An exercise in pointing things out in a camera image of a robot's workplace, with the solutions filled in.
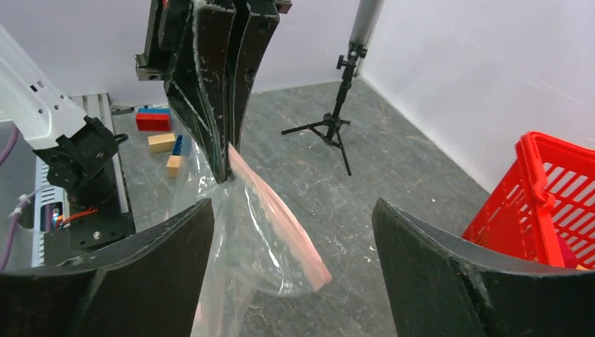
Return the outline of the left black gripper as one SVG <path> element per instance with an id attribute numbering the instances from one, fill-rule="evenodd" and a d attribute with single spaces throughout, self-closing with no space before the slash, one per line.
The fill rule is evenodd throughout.
<path id="1" fill-rule="evenodd" d="M 229 38 L 229 141 L 240 148 L 248 101 L 279 24 L 274 1 L 152 1 L 140 81 L 163 81 L 170 107 L 203 151 L 217 183 L 229 174 L 226 65 Z"/>

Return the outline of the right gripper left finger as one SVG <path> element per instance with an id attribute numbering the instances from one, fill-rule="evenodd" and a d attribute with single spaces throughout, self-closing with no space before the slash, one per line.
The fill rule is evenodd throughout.
<path id="1" fill-rule="evenodd" d="M 209 199 L 57 266 L 1 273 L 2 336 L 189 336 L 214 234 Z"/>

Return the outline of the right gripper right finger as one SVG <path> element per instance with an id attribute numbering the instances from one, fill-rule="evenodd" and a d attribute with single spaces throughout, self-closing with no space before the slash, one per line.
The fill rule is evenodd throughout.
<path id="1" fill-rule="evenodd" d="M 593 336 L 594 273 L 482 248 L 383 199 L 371 216 L 399 336 Z"/>

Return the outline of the clear zip top bag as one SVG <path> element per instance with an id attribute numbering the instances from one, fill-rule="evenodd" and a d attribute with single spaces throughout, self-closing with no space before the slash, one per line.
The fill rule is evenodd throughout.
<path id="1" fill-rule="evenodd" d="M 168 210 L 173 216 L 209 199 L 215 219 L 193 336 L 238 336 L 256 293 L 302 296 L 332 279 L 300 221 L 237 151 L 231 168 L 217 183 L 193 140 Z"/>

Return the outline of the microphone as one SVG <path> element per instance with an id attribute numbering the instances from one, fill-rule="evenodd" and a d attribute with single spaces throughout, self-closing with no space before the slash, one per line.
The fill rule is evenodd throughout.
<path id="1" fill-rule="evenodd" d="M 348 126 L 350 121 L 342 119 L 340 113 L 345 103 L 348 91 L 356 74 L 356 68 L 361 59 L 368 53 L 368 41 L 372 34 L 375 21 L 381 11 L 382 2 L 374 0 L 360 0 L 358 11 L 354 19 L 352 32 L 348 42 L 348 52 L 340 55 L 337 60 L 336 69 L 342 70 L 341 82 L 335 98 L 335 105 L 331 113 L 326 113 L 321 121 L 309 123 L 302 126 L 286 129 L 282 135 L 297 133 L 298 131 L 310 130 L 316 134 L 327 145 L 338 148 L 342 153 L 347 174 L 352 175 L 352 170 L 347 158 L 346 149 L 342 140 L 340 129 Z"/>

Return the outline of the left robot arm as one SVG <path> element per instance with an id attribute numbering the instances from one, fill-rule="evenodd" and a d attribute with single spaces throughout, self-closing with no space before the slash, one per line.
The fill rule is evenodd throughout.
<path id="1" fill-rule="evenodd" d="M 162 81 L 172 111 L 218 183 L 255 75 L 289 1 L 152 1 L 140 81 Z M 112 118 L 76 104 L 1 31 L 1 108 L 46 165 L 34 190 L 32 266 L 60 263 L 135 233 Z"/>

